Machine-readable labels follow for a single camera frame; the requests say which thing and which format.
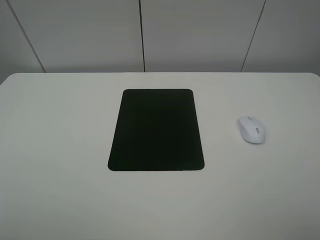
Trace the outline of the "white computer mouse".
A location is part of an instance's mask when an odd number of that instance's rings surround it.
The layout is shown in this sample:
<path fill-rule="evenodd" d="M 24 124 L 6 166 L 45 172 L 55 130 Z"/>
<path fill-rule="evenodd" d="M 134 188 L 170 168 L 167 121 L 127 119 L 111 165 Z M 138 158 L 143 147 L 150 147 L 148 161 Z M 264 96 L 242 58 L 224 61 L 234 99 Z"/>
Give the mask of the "white computer mouse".
<path fill-rule="evenodd" d="M 238 126 L 242 138 L 250 144 L 263 144 L 266 140 L 266 127 L 257 118 L 241 116 Z"/>

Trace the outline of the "black rectangular mouse pad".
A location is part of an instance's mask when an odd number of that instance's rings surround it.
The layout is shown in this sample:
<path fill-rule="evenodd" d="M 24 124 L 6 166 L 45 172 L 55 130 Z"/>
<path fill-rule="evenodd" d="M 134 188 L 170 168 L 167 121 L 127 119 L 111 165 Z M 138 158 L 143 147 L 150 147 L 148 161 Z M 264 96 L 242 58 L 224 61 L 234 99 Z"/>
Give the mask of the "black rectangular mouse pad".
<path fill-rule="evenodd" d="M 193 91 L 124 90 L 107 166 L 121 172 L 202 170 Z"/>

